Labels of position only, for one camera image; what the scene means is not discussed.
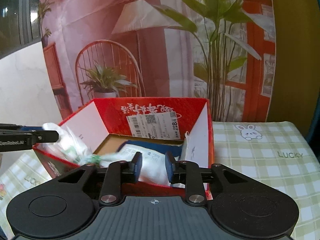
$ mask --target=white flower pot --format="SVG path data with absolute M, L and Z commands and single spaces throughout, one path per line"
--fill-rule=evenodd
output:
M 99 92 L 93 92 L 94 98 L 116 98 L 117 94 L 116 92 L 110 92 L 110 93 L 99 93 Z

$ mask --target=printed backdrop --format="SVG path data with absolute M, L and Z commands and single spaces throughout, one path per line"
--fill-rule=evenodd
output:
M 63 117 L 99 96 L 83 82 L 102 67 L 133 84 L 120 87 L 121 97 L 209 98 L 213 121 L 265 121 L 276 60 L 272 0 L 40 1 Z

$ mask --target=wooden chair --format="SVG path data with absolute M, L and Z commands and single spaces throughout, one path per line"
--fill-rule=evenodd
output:
M 121 97 L 145 95 L 142 75 L 132 53 L 118 42 L 98 40 L 86 45 L 76 59 L 76 78 L 82 105 L 94 97 L 93 92 L 89 92 L 89 88 L 85 89 L 81 83 L 88 80 L 86 70 L 94 68 L 95 62 L 101 66 L 115 68 L 119 74 L 127 77 L 126 80 L 137 85 L 137 88 L 126 87 L 127 93 L 120 92 Z

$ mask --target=white lampshade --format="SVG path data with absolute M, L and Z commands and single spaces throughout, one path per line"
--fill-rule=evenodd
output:
M 162 15 L 145 0 L 137 0 L 124 5 L 112 34 L 124 33 L 151 27 L 180 26 L 171 18 Z

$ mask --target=open box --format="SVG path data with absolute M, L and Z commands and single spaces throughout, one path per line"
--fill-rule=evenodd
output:
M 98 155 L 114 152 L 132 138 L 161 144 L 184 143 L 180 160 L 193 161 L 207 168 L 214 162 L 208 106 L 209 101 L 204 98 L 95 98 L 59 125 L 70 128 Z M 34 150 L 52 178 L 78 167 L 45 152 L 40 144 L 35 145 Z M 134 188 L 128 184 L 123 189 L 123 193 L 133 195 L 147 195 L 148 192 L 151 195 L 183 195 L 180 188 L 145 182 L 138 182 Z

